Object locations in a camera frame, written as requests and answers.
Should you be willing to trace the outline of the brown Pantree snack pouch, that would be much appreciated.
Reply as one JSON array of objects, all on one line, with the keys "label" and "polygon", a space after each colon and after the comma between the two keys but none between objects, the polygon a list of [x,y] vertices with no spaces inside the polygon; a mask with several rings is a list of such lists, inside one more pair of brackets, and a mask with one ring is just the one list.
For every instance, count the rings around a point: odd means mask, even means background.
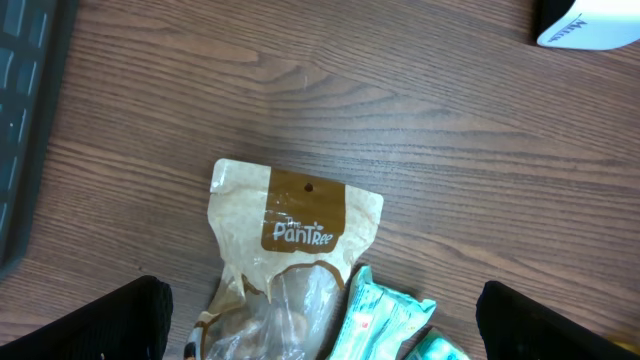
[{"label": "brown Pantree snack pouch", "polygon": [[224,267],[184,358],[316,358],[383,204],[333,180],[217,160],[207,217]]}]

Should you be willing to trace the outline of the teal white packet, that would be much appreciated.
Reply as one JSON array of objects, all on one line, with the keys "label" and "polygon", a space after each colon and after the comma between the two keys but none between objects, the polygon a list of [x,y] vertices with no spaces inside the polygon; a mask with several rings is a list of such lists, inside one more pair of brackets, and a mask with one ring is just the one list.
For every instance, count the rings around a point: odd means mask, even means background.
[{"label": "teal white packet", "polygon": [[364,265],[351,279],[347,310],[329,360],[395,360],[403,342],[421,330],[437,303],[377,284]]}]

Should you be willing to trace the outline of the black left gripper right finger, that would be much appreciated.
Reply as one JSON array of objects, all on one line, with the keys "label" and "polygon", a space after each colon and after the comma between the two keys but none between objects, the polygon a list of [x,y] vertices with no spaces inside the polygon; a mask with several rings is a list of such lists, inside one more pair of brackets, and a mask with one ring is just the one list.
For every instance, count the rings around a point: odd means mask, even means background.
[{"label": "black left gripper right finger", "polygon": [[488,360],[639,360],[498,281],[485,283],[476,322]]}]

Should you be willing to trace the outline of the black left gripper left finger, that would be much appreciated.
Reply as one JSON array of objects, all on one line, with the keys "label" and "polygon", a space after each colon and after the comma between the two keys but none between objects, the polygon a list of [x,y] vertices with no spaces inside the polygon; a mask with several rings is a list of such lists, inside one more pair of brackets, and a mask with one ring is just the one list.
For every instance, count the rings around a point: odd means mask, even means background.
[{"label": "black left gripper left finger", "polygon": [[173,313],[169,284],[142,276],[1,347],[1,360],[161,360]]}]

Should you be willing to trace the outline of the teal white carton pack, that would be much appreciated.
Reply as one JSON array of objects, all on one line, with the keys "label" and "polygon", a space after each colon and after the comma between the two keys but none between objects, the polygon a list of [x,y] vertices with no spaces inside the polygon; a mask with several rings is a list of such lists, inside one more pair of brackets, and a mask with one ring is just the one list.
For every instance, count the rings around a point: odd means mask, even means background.
[{"label": "teal white carton pack", "polygon": [[432,327],[404,360],[469,360],[469,356],[437,328]]}]

